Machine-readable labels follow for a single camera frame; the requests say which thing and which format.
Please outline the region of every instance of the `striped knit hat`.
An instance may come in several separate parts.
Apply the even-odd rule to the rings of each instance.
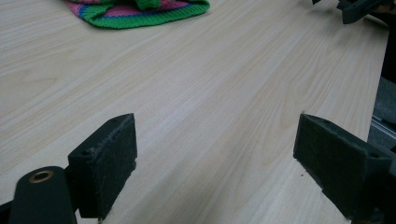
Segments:
[[[205,13],[206,0],[67,0],[72,12],[92,25],[113,29],[159,25]]]

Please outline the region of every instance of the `wooden table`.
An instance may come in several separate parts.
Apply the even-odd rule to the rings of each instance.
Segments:
[[[0,203],[106,120],[136,118],[137,169],[105,223],[348,223],[292,157],[303,111],[365,139],[388,30],[337,1],[219,0],[98,30],[63,1],[0,8]],[[95,223],[84,219],[79,223]]]

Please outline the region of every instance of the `green knit fabric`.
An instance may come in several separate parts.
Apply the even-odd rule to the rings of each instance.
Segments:
[[[136,0],[136,3],[139,9],[142,11],[159,7],[161,4],[160,0]]]
[[[148,2],[150,3],[144,5],[145,7],[153,6],[152,3],[155,1]],[[95,26],[112,29],[125,29],[140,26],[159,25],[169,21],[182,20],[191,16],[205,13],[210,8],[210,5],[206,0],[189,0],[189,2],[191,4],[186,7],[175,10],[166,10],[162,11],[161,13],[152,13],[149,16],[117,18],[101,17],[110,8],[113,8],[114,4],[91,5],[84,10],[81,17],[85,21]]]

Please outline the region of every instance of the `pink stripe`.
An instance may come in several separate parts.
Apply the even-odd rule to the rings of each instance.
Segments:
[[[73,12],[73,14],[75,14],[76,16],[79,15],[79,10],[84,6],[80,3],[72,3],[72,2],[68,2],[68,1],[66,1],[66,4],[69,6],[69,8]]]
[[[162,4],[159,8],[155,8],[155,9],[148,10],[148,11],[140,11],[137,8],[133,7],[132,5],[119,4],[111,9],[109,9],[106,12],[105,16],[108,16],[108,17],[132,16],[132,15],[138,15],[138,14],[145,13],[145,12],[157,12],[157,11],[164,11],[164,10],[184,7],[189,4],[187,2],[178,2],[178,1],[174,2],[172,0],[162,0],[161,3]]]

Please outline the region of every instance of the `wood grain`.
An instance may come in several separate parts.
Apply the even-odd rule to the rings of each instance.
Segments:
[[[347,223],[292,158],[301,112],[365,139],[388,31],[337,2],[219,0],[98,30],[63,1],[0,8],[0,203],[106,120],[135,114],[137,169],[105,223]],[[83,219],[79,223],[94,223]]]

